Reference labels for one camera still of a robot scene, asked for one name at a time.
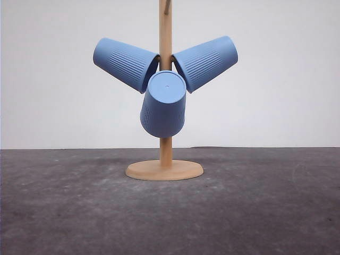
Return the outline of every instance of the blue plastic cup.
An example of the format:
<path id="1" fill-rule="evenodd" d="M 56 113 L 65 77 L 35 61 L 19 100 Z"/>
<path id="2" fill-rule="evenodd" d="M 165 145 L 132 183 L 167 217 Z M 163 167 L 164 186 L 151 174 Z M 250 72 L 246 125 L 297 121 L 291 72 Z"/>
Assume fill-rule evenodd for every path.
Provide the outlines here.
<path id="1" fill-rule="evenodd" d="M 228 36 L 205 42 L 173 55 L 178 73 L 193 93 L 223 73 L 238 60 L 235 45 Z"/>
<path id="2" fill-rule="evenodd" d="M 155 137 L 172 137 L 184 125 L 186 86 L 183 78 L 172 71 L 155 73 L 149 80 L 140 121 Z"/>
<path id="3" fill-rule="evenodd" d="M 157 70 L 157 56 L 148 50 L 103 38 L 95 48 L 93 62 L 142 94 Z"/>

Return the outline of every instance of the blue cup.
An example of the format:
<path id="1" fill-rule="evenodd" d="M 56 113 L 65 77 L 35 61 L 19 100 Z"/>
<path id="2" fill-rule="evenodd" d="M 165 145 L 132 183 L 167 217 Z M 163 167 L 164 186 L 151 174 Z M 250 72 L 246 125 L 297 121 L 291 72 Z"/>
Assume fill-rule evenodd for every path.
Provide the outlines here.
<path id="1" fill-rule="evenodd" d="M 178 73 L 193 93 L 223 73 L 238 60 L 235 45 L 228 36 L 205 42 L 173 55 Z"/>
<path id="2" fill-rule="evenodd" d="M 172 137 L 184 125 L 186 86 L 172 71 L 155 73 L 149 80 L 140 121 L 143 128 L 159 138 Z"/>
<path id="3" fill-rule="evenodd" d="M 103 38 L 95 48 L 93 62 L 142 94 L 157 70 L 158 54 Z"/>

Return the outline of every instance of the wooden stand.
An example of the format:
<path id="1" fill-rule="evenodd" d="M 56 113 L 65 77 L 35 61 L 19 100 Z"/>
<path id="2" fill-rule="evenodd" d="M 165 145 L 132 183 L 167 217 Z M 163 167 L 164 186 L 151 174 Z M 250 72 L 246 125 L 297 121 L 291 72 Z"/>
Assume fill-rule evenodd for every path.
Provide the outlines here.
<path id="1" fill-rule="evenodd" d="M 171 0 L 159 0 L 159 53 L 160 70 L 171 70 Z M 203 174 L 200 164 L 184 160 L 172 160 L 172 137 L 160 138 L 159 160 L 131 164 L 127 176 L 148 181 L 175 181 Z"/>

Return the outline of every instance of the wooden dowel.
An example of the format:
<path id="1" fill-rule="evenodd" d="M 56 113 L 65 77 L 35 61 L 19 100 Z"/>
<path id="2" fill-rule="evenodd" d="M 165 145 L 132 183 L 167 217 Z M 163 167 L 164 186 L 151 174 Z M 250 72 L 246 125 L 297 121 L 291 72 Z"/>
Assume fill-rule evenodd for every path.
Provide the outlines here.
<path id="1" fill-rule="evenodd" d="M 169 14 L 170 2 L 171 2 L 171 0 L 166 0 L 165 9 L 164 9 L 164 14 L 165 14 L 165 15 L 168 15 L 168 14 Z"/>
<path id="2" fill-rule="evenodd" d="M 171 70 L 171 0 L 159 0 L 159 54 L 160 70 Z M 172 137 L 160 138 L 159 160 L 161 166 L 172 164 Z"/>

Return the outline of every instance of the concrete floor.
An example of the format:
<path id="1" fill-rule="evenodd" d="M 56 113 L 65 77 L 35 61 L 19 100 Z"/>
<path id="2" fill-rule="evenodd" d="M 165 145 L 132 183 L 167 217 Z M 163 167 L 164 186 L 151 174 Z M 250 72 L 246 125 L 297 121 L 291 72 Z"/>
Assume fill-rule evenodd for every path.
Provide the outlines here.
<path id="1" fill-rule="evenodd" d="M 157 153 L 3 150 L 2 254 L 340 254 L 340 148 L 175 149 L 204 175 L 124 175 Z"/>

